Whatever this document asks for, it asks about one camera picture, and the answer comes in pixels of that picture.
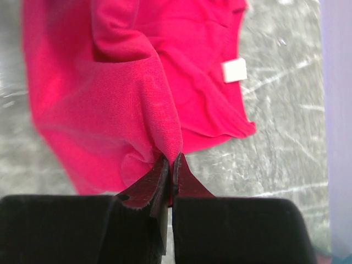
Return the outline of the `pink t shirt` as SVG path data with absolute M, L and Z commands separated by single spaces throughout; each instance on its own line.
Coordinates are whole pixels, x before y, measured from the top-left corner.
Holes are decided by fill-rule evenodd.
M 32 119 L 80 194 L 120 192 L 256 132 L 240 88 L 245 1 L 23 1 Z

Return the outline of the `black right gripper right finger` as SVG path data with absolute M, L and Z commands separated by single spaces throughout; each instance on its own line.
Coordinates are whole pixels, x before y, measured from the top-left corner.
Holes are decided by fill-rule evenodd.
M 216 197 L 174 162 L 172 226 L 176 263 L 315 263 L 304 219 L 287 199 Z

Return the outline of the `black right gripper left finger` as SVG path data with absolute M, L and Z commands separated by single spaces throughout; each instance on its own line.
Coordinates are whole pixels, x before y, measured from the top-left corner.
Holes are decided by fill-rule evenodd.
M 160 263 L 166 253 L 169 164 L 117 195 L 1 199 L 1 263 Z

